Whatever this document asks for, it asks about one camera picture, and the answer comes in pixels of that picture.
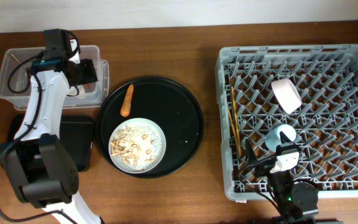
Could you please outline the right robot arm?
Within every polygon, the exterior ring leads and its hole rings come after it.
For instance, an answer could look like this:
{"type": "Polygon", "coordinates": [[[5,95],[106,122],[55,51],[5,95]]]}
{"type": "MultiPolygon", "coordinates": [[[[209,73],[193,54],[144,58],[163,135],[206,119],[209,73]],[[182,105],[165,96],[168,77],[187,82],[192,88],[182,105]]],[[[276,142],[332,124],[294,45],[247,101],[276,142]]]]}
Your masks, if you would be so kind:
{"type": "Polygon", "coordinates": [[[279,213],[272,219],[274,223],[315,223],[318,210],[318,186],[307,179],[295,179],[290,170],[298,165],[301,149],[279,132],[280,144],[275,154],[258,160],[247,140],[245,143],[246,163],[238,174],[254,171],[255,177],[267,178],[269,196],[266,198],[279,213]]]}

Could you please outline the pink bowl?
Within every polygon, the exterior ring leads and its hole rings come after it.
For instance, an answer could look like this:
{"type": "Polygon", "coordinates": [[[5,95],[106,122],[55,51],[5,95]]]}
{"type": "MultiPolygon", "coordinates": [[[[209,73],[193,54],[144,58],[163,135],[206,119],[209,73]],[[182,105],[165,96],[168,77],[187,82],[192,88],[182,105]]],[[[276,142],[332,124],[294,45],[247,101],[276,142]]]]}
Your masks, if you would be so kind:
{"type": "Polygon", "coordinates": [[[291,114],[301,106],[301,98],[295,85],[288,78],[271,83],[273,94],[284,112],[291,114]]]}

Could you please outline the grey plate with food scraps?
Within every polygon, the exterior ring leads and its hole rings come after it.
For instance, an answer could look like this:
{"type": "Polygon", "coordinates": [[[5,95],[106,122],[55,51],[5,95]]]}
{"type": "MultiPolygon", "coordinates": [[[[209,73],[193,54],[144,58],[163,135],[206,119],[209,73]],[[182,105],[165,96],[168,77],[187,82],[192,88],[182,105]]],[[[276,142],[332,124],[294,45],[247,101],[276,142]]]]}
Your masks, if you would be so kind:
{"type": "Polygon", "coordinates": [[[144,174],[160,164],[166,148],[165,133],[159,125],[149,119],[132,118],[112,132],[108,157],[123,172],[144,174]]]}

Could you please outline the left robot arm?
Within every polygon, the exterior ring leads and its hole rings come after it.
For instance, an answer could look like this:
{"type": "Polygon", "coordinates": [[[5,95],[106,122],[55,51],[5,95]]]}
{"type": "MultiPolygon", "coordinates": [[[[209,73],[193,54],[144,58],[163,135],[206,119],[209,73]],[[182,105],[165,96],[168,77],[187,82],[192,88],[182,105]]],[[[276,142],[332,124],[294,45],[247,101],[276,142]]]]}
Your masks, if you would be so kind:
{"type": "Polygon", "coordinates": [[[80,195],[78,169],[60,141],[60,121],[70,88],[97,81],[93,61],[81,59],[77,36],[65,29],[44,31],[45,50],[28,62],[30,91],[24,119],[13,140],[0,146],[0,167],[22,203],[43,213],[11,218],[0,207],[0,217],[12,223],[53,215],[60,223],[103,223],[80,195]]]}

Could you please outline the carrot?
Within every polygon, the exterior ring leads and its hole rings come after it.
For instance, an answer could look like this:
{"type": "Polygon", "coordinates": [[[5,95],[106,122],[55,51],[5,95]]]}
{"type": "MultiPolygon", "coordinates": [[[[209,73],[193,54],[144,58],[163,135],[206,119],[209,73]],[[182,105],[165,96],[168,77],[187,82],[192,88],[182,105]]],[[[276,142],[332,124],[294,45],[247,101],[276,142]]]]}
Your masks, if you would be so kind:
{"type": "Polygon", "coordinates": [[[130,115],[133,92],[134,92],[134,85],[130,84],[126,91],[124,101],[120,110],[120,114],[123,117],[128,117],[130,115]]]}

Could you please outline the wooden chopstick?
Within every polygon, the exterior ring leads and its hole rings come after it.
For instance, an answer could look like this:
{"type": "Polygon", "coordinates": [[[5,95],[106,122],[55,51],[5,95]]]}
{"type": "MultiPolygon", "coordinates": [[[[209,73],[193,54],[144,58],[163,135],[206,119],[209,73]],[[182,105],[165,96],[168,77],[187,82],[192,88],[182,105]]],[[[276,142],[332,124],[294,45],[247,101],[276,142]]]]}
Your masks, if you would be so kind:
{"type": "Polygon", "coordinates": [[[229,116],[229,122],[230,122],[230,125],[231,125],[232,133],[233,133],[235,144],[236,144],[237,156],[238,156],[238,158],[240,158],[241,155],[242,155],[241,146],[239,144],[239,140],[238,140],[238,137],[237,137],[237,131],[236,131],[236,128],[235,128],[234,122],[232,120],[232,116],[231,116],[231,113],[230,113],[229,109],[228,109],[228,116],[229,116]]]}
{"type": "Polygon", "coordinates": [[[239,124],[237,118],[237,106],[236,106],[236,99],[234,95],[234,87],[231,86],[231,99],[232,99],[232,111],[234,115],[234,124],[235,124],[235,132],[236,132],[236,144],[237,144],[237,153],[239,158],[241,157],[241,142],[240,142],[240,135],[239,135],[239,124]]]}

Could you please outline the light blue cup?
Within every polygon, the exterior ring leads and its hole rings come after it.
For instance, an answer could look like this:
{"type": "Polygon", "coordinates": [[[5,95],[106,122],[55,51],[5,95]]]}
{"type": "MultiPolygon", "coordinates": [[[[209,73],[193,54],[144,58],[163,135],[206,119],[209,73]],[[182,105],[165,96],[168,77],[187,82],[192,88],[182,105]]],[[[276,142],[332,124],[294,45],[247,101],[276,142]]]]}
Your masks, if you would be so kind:
{"type": "Polygon", "coordinates": [[[281,144],[281,132],[283,132],[291,141],[294,141],[296,138],[296,131],[292,126],[288,124],[281,124],[269,131],[265,137],[265,145],[270,151],[276,152],[277,146],[281,144]]]}

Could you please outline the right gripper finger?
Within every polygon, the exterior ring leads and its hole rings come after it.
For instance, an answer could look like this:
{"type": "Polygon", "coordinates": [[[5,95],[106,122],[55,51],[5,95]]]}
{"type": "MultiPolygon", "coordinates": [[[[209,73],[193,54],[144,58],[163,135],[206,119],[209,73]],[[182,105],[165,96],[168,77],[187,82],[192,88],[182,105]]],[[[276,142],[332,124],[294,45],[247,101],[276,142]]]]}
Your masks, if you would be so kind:
{"type": "Polygon", "coordinates": [[[280,141],[281,141],[280,146],[294,146],[295,145],[295,143],[292,140],[290,140],[290,138],[283,131],[280,131],[279,135],[280,135],[280,141]]]}
{"type": "Polygon", "coordinates": [[[256,155],[248,139],[246,139],[245,141],[245,154],[246,154],[246,163],[253,164],[257,162],[256,155]]]}

